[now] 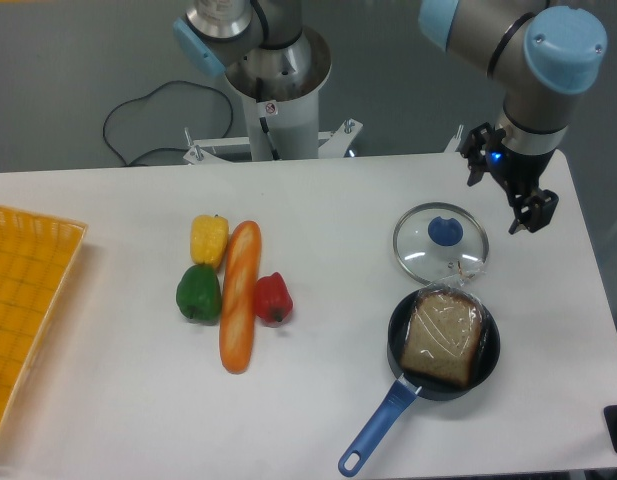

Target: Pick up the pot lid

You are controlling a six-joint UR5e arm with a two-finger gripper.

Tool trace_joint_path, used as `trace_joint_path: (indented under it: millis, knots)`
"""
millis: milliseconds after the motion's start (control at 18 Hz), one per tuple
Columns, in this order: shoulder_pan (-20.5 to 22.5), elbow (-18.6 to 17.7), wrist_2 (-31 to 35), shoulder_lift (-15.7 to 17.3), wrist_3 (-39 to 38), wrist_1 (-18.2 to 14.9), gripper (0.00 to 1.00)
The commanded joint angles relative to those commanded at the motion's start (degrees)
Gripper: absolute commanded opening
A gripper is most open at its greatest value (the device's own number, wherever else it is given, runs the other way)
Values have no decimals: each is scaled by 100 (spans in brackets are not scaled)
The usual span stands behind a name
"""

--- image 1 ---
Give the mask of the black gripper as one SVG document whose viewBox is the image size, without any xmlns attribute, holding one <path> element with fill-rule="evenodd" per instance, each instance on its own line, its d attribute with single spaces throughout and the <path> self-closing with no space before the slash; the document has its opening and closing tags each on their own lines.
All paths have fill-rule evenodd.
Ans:
<svg viewBox="0 0 617 480">
<path fill-rule="evenodd" d="M 544 139 L 549 136 L 540 135 L 537 141 L 534 137 L 512 125 L 493 130 L 489 123 L 483 123 L 469 131 L 459 149 L 467 160 L 469 187 L 490 172 L 505 191 L 514 213 L 510 234 L 522 230 L 536 233 L 548 226 L 559 203 L 555 192 L 540 187 L 540 177 L 555 147 L 544 145 Z"/>
</svg>

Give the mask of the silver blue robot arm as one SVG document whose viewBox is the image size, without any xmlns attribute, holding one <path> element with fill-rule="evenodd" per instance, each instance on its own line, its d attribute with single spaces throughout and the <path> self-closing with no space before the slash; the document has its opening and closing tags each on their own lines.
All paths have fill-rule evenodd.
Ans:
<svg viewBox="0 0 617 480">
<path fill-rule="evenodd" d="M 607 49 L 602 23 L 548 1 L 425 1 L 418 24 L 438 48 L 505 88 L 496 123 L 472 129 L 461 146 L 468 181 L 493 177 L 513 210 L 513 231 L 544 228 L 559 198 L 539 179 L 597 78 Z M 224 77 L 241 96 L 254 159 L 317 156 L 318 93 L 332 60 L 299 2 L 197 1 L 173 33 L 198 70 Z"/>
</svg>

